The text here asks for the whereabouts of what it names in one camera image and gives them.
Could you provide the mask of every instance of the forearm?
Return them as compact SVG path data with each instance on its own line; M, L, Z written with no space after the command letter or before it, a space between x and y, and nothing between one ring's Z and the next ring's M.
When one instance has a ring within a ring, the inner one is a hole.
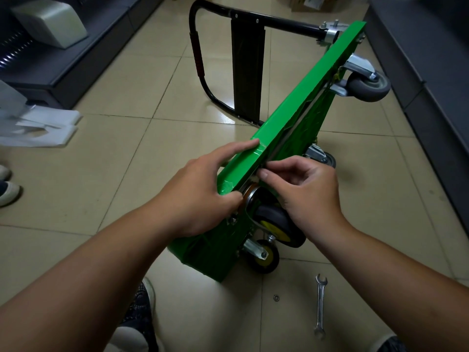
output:
M469 289L348 224L314 243L413 351L466 350Z
M142 207L90 238L0 308L0 350L103 350L170 240L164 225Z

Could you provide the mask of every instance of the white box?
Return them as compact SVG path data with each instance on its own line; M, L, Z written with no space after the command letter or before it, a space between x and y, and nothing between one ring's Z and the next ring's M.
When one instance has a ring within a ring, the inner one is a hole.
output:
M88 35L72 6L53 0L33 0L11 9L35 40L68 48Z

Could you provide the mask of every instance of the person's left hand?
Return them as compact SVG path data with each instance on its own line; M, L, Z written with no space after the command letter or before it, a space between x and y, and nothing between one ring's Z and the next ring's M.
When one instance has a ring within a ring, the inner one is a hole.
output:
M171 227L174 237L195 236L213 229L243 200L239 191L218 194L218 169L236 153L258 144L258 139L232 142L191 159L145 206L158 212L158 216Z

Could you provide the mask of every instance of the person's right arm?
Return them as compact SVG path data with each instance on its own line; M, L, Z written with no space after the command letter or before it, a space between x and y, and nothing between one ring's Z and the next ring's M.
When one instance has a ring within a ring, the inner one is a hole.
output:
M469 288L356 230L333 168L298 156L266 167L295 224L409 349L469 350Z

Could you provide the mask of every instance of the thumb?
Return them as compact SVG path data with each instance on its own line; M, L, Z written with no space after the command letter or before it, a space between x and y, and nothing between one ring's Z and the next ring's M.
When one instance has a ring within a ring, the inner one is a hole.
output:
M239 191L232 191L226 195L221 196L221 206L224 216L229 216L235 212L241 202L243 201L243 195Z
M257 171L257 176L264 183L268 184L271 188L278 192L279 195L283 198L286 198L286 196L288 196L288 189L290 187L290 184L274 172L271 172L268 169L260 169Z

